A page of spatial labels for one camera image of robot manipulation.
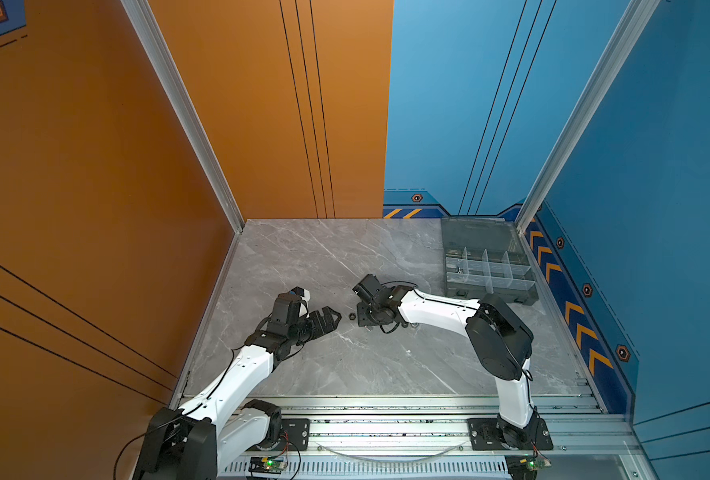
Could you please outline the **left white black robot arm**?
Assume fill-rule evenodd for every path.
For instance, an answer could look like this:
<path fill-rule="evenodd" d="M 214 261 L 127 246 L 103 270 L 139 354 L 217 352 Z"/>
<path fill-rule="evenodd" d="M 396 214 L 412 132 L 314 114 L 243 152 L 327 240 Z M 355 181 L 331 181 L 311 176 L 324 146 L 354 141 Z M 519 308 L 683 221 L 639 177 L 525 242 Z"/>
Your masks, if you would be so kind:
<path fill-rule="evenodd" d="M 251 448 L 269 451 L 292 444 L 282 409 L 248 395 L 285 360 L 337 330 L 342 314 L 325 306 L 312 311 L 310 292 L 296 287 L 281 293 L 270 315 L 225 370 L 203 391 L 176 409 L 161 408 L 139 438 L 143 441 L 134 479 L 215 479 Z"/>

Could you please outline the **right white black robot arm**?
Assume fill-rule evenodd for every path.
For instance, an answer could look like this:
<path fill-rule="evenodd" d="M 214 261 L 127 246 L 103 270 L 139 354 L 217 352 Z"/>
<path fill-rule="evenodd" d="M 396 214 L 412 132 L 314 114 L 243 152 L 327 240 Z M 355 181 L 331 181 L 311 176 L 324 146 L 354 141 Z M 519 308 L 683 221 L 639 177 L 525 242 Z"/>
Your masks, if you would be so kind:
<path fill-rule="evenodd" d="M 546 422 L 531 394 L 534 334 L 510 306 L 495 294 L 456 299 L 420 291 L 409 283 L 382 283 L 366 275 L 353 288 L 358 296 L 361 327 L 429 325 L 470 341 L 483 368 L 496 379 L 499 412 L 495 437 L 506 449 L 550 449 Z"/>

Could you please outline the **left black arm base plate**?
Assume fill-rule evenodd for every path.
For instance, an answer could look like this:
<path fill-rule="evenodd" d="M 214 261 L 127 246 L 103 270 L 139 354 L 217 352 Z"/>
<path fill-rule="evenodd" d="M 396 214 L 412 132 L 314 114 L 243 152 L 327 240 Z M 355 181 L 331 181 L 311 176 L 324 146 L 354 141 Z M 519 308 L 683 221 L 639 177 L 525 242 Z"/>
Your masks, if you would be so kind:
<path fill-rule="evenodd" d="M 253 451 L 306 451 L 310 439 L 311 420 L 309 418 L 286 418 L 272 421 L 265 438 L 248 448 Z"/>

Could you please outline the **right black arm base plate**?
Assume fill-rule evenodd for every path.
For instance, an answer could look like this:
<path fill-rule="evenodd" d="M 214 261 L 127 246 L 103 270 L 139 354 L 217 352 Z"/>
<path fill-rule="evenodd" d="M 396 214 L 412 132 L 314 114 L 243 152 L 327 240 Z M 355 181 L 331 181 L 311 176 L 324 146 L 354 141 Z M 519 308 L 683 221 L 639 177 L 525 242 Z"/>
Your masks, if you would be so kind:
<path fill-rule="evenodd" d="M 523 428 L 514 426 L 501 417 L 470 418 L 467 420 L 467 427 L 475 451 L 554 449 L 547 423 L 538 414 Z"/>

